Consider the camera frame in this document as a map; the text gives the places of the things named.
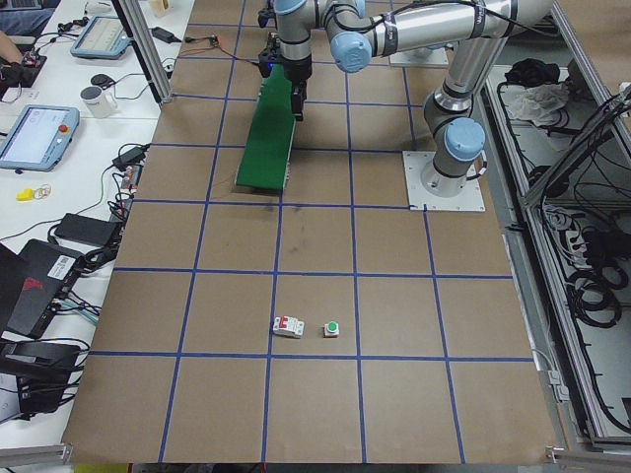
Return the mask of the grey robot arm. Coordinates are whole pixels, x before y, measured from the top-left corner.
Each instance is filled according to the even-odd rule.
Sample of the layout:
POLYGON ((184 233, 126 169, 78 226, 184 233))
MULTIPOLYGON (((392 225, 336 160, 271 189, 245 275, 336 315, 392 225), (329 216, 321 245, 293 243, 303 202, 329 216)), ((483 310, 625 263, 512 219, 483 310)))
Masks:
POLYGON ((356 73, 376 57, 429 55, 452 44, 456 52, 443 84, 425 104, 436 152, 422 172, 432 192, 462 188, 480 156, 485 133, 471 119, 473 97, 506 39, 527 31, 550 10, 549 1, 410 1, 369 17, 362 1, 276 1, 276 62, 292 85, 291 109, 303 117, 312 74, 312 32, 323 30, 337 67, 356 73))

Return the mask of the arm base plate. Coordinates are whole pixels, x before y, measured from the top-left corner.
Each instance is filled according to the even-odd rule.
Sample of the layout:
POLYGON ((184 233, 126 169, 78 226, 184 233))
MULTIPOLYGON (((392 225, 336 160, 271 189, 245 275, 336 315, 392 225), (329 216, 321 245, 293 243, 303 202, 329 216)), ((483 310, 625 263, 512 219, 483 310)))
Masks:
POLYGON ((451 178, 434 168, 434 152, 403 151, 408 207, 412 211, 484 212, 477 168, 471 163, 467 174, 451 178))
POLYGON ((447 69, 449 59, 443 47, 420 47, 391 55, 389 65, 393 67, 447 69))

